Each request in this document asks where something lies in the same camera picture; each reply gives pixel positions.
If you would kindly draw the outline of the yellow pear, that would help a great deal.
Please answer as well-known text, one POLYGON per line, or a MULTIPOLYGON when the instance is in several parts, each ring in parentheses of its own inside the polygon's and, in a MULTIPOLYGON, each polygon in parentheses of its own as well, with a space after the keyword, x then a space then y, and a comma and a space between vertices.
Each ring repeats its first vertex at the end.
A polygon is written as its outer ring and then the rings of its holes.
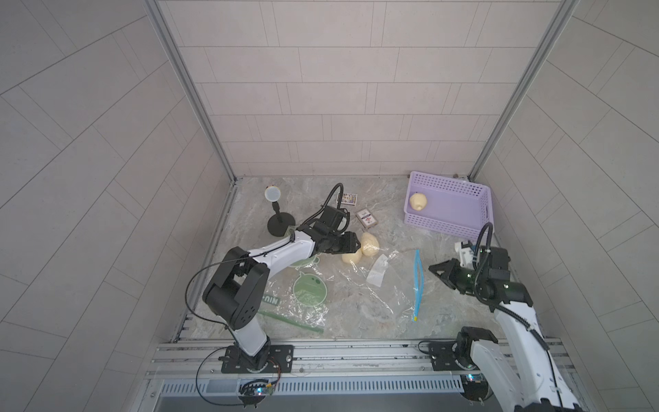
POLYGON ((426 195, 420 192, 414 193, 409 198, 409 205, 415 211, 422 211, 428 205, 426 195))
POLYGON ((359 249, 357 252, 354 253, 343 254, 342 261, 345 264, 357 265, 361 261, 362 256, 363 256, 362 251, 359 249))
POLYGON ((378 239, 371 233, 363 233, 360 237, 361 252, 365 257, 372 257, 380 252, 378 239))

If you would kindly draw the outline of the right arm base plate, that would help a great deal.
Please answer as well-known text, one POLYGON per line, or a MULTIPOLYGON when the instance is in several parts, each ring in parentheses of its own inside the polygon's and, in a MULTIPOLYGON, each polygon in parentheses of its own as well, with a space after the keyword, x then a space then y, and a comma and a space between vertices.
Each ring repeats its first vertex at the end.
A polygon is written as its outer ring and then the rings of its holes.
POLYGON ((418 348, 422 354, 429 357, 434 372, 467 371, 456 357, 456 341, 428 340, 421 341, 418 348))

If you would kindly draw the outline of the clear bag blue zip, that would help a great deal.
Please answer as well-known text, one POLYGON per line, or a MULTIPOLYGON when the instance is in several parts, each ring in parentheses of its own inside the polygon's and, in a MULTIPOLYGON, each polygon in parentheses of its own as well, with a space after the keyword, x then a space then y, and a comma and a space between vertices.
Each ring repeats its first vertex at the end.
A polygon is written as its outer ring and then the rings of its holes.
POLYGON ((425 273, 420 251, 380 252, 339 269, 347 283, 346 302, 361 316, 375 322, 408 319, 418 322, 425 295, 425 273))

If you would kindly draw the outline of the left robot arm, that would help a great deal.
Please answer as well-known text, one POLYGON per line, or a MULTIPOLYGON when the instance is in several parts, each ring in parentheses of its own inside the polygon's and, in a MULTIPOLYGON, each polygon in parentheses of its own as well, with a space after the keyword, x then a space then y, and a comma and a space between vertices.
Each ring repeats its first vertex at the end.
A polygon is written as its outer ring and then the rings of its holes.
POLYGON ((266 356, 270 339, 256 319, 271 276, 317 254, 349 254, 360 241, 348 231, 350 213, 326 206, 298 228, 286 231, 284 240, 250 251, 231 249, 218 265, 203 292, 203 302, 221 318, 236 346, 252 360, 266 356))

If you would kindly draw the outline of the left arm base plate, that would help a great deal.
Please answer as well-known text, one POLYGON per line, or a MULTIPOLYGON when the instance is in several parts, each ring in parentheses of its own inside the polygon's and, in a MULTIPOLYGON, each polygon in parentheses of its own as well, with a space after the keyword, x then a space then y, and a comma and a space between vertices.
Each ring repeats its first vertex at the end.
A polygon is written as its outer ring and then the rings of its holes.
POLYGON ((223 374, 290 373, 295 346, 266 344, 255 356, 249 356, 236 345, 228 347, 222 360, 223 374))

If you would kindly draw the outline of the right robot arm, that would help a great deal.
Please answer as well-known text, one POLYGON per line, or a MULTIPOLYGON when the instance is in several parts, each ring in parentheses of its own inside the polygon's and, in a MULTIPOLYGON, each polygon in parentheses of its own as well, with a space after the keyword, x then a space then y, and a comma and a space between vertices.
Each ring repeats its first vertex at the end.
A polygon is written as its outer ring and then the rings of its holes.
POLYGON ((480 247, 474 269, 458 259, 429 267, 450 289, 495 314, 514 360, 505 359, 492 331, 464 326, 453 347, 456 364, 480 371, 504 411, 581 411, 540 331, 530 293, 511 279, 509 262, 506 249, 480 247))

